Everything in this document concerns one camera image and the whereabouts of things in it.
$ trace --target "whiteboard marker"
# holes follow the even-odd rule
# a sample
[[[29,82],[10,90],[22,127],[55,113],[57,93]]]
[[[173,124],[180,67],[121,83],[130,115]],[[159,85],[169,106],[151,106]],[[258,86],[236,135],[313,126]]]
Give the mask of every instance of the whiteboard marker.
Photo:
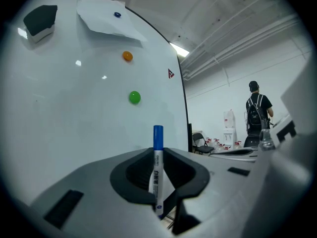
[[[153,169],[153,194],[157,200],[155,213],[163,214],[163,126],[154,125],[153,136],[154,169]]]

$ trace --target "ceiling pipe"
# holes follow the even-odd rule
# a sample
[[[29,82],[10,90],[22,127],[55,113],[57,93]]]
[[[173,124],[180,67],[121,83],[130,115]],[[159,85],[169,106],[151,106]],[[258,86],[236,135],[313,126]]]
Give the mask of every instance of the ceiling pipe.
[[[221,26],[219,26],[216,30],[213,31],[212,34],[210,34],[207,38],[205,38],[200,44],[198,44],[197,47],[194,48],[193,51],[191,51],[186,57],[185,59],[180,63],[182,64],[186,59],[188,59],[188,57],[191,56],[191,54],[193,54],[202,44],[204,44],[215,32],[217,32],[220,28],[222,28],[225,24],[227,24],[229,21],[231,21],[233,18],[235,18],[236,16],[238,16],[240,13],[244,12],[247,8],[249,8],[250,6],[254,5],[255,3],[257,3],[260,0],[255,0],[252,3],[250,3],[248,6],[244,7],[242,10],[238,11],[236,14],[234,14],[231,18],[229,18],[226,22],[224,22]]]
[[[182,75],[183,75],[183,77],[186,77],[189,72],[190,72],[190,71],[187,70],[187,69],[182,70]]]
[[[236,44],[230,46],[229,48],[223,50],[222,52],[218,53],[217,55],[206,61],[203,65],[199,66],[197,69],[187,74],[187,80],[190,80],[206,69],[217,64],[215,62],[215,58],[218,60],[218,62],[224,61],[229,57],[234,56],[244,51],[245,49],[248,49],[251,46],[273,36],[274,34],[284,31],[285,29],[295,25],[298,22],[299,19],[296,15],[290,15],[282,20],[270,24],[269,26],[257,31],[256,33],[251,34],[250,36],[242,39],[241,41],[237,42]]]
[[[265,9],[267,9],[270,6],[273,6],[274,4],[279,3],[279,0],[276,0],[274,2],[269,3],[269,6],[265,6]],[[245,21],[249,20],[252,17],[249,16],[245,19],[243,19],[242,21],[238,22],[237,24],[234,25],[234,27],[229,30],[229,32],[227,32],[226,34],[224,34],[223,36],[221,36],[219,39],[215,40],[214,42],[212,42],[210,45],[205,46],[203,49],[200,49],[198,52],[200,52],[199,56],[204,55],[206,53],[208,53],[206,50],[210,50],[214,45],[216,45],[218,42],[221,42],[221,40],[223,38],[225,38],[229,33],[231,33],[232,31],[234,31],[234,29],[236,29],[238,26],[240,26],[241,24],[243,24]],[[193,64],[195,61],[197,60],[197,56],[195,56],[193,59],[190,59],[189,61],[187,61],[185,64],[182,65],[183,68],[188,68],[191,64]]]
[[[187,66],[182,66],[182,68],[188,68],[189,65],[191,65],[192,63],[194,63],[196,60],[198,60],[201,56],[203,56],[204,54],[206,54],[206,51],[205,50],[200,50],[196,53],[198,53],[198,55],[196,55],[191,61],[190,63],[187,65]]]
[[[248,48],[250,48],[250,47],[252,47],[253,45],[255,45],[255,44],[257,44],[257,43],[260,43],[261,41],[263,41],[263,40],[265,40],[265,39],[267,39],[267,38],[273,36],[274,34],[277,34],[277,33],[281,32],[281,31],[287,29],[287,28],[289,28],[289,27],[291,27],[291,26],[293,26],[293,25],[295,25],[295,24],[296,24],[296,23],[293,23],[293,24],[291,24],[291,25],[285,26],[284,28],[282,28],[282,29],[280,29],[280,30],[278,30],[278,31],[276,31],[276,32],[273,32],[273,33],[271,33],[271,34],[269,34],[269,35],[263,36],[261,39],[255,41],[255,42],[252,42],[250,45],[248,45],[248,46],[246,46],[246,47],[244,47],[244,48],[242,48],[242,49],[239,49],[238,51],[231,52],[230,55],[228,55],[228,56],[226,56],[226,57],[224,57],[224,58],[221,58],[221,59],[219,60],[219,62],[222,62],[222,61],[224,61],[224,60],[226,60],[226,59],[228,59],[228,58],[230,58],[230,57],[232,57],[232,56],[234,56],[234,55],[236,55],[236,54],[238,54],[238,53],[240,53],[240,52],[242,52],[242,51],[244,51],[244,50],[246,50],[246,49],[248,49]],[[190,79],[192,79],[193,77],[197,76],[198,74],[202,73],[202,72],[205,71],[206,69],[209,69],[209,68],[213,67],[214,65],[215,65],[215,63],[210,64],[210,65],[206,66],[205,68],[201,69],[200,71],[197,71],[196,73],[194,73],[194,74],[192,74],[191,76],[189,76],[189,77],[188,77],[188,80],[190,80]]]

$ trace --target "green magnet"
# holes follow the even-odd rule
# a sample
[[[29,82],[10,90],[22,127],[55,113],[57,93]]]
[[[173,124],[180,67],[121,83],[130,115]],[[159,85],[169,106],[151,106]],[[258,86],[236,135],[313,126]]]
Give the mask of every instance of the green magnet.
[[[137,91],[133,91],[129,95],[130,102],[133,104],[138,104],[141,100],[141,95]]]

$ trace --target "white wall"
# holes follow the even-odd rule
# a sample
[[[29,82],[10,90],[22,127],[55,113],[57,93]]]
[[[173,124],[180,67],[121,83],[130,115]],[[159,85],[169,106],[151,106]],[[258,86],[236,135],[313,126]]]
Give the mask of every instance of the white wall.
[[[273,105],[272,122],[279,121],[288,113],[280,97],[302,70],[312,49],[304,29],[294,26],[185,81],[192,129],[223,141],[223,112],[232,109],[237,138],[244,142],[247,137],[244,112],[252,80],[258,82],[260,93]],[[230,86],[222,67],[227,71]]]

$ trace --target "blue marker cap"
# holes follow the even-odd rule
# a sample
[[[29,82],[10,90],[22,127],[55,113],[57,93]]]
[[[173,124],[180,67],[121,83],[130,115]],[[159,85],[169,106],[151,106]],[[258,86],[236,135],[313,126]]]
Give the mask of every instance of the blue marker cap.
[[[163,150],[163,126],[162,125],[154,125],[153,148],[154,150]]]

